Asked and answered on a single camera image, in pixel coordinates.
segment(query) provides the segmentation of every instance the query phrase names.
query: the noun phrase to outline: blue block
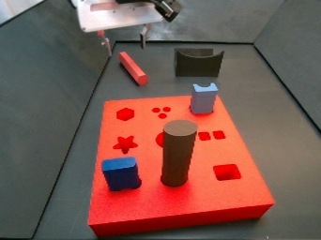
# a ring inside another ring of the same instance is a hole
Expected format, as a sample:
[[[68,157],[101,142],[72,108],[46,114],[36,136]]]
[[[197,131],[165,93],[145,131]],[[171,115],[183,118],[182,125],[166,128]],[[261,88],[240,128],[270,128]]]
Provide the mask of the blue block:
[[[214,83],[208,87],[202,87],[197,84],[193,85],[190,110],[194,114],[213,112],[217,92],[218,89]]]
[[[135,157],[119,157],[103,160],[102,170],[110,191],[137,189],[142,185]]]

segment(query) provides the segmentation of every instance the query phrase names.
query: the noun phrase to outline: red rectangular prism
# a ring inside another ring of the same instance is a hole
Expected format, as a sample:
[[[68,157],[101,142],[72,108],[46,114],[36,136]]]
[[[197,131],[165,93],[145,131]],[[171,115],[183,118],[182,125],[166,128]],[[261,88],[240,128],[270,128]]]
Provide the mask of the red rectangular prism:
[[[133,58],[129,56],[126,52],[121,52],[118,55],[118,59],[127,69],[130,75],[135,79],[135,82],[142,86],[149,83],[149,76],[142,70],[142,68],[137,65]]]
[[[210,114],[193,115],[190,104],[192,96],[106,102],[89,220],[98,236],[261,218],[273,206],[221,98]],[[161,182],[162,132],[177,119],[192,120],[198,135],[189,181],[181,187],[166,187]],[[137,158],[142,186],[111,192],[102,161],[125,156]]]

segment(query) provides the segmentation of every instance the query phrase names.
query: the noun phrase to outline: circular hole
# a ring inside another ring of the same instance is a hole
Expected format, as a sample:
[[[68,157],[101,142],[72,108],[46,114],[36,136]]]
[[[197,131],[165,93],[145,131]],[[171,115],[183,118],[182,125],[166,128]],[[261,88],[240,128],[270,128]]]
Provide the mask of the circular hole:
[[[163,132],[161,132],[161,133],[157,135],[157,137],[155,137],[155,142],[157,142],[157,144],[158,144],[161,147],[163,147],[163,143],[165,143],[165,133],[163,133]]]
[[[159,108],[153,108],[151,110],[153,110],[154,113],[159,113],[161,112]]]
[[[171,111],[171,108],[170,108],[170,107],[165,107],[165,108],[163,108],[163,111],[167,113],[167,112]]]
[[[159,117],[161,119],[165,119],[165,118],[167,118],[167,115],[166,115],[165,113],[159,113],[159,114],[158,114],[158,117]]]

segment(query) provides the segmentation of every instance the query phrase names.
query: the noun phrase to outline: square hole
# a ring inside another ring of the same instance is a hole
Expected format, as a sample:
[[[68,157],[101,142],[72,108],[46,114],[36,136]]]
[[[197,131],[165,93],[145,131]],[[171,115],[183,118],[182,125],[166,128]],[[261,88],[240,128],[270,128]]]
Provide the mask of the square hole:
[[[213,136],[214,136],[214,139],[220,140],[220,139],[226,139],[226,134],[224,131],[214,131],[213,132]]]
[[[212,139],[212,135],[208,131],[198,132],[198,137],[201,141],[208,141]]]
[[[216,178],[218,181],[226,181],[241,178],[241,172],[236,164],[217,165],[213,167]]]

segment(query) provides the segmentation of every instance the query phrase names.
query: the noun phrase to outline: light blue block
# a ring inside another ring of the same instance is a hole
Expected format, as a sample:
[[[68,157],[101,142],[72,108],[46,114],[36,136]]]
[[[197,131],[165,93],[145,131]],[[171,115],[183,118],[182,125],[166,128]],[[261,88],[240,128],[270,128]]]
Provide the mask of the light blue block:
[[[212,113],[218,88],[214,83],[208,87],[193,85],[190,110],[194,114]]]

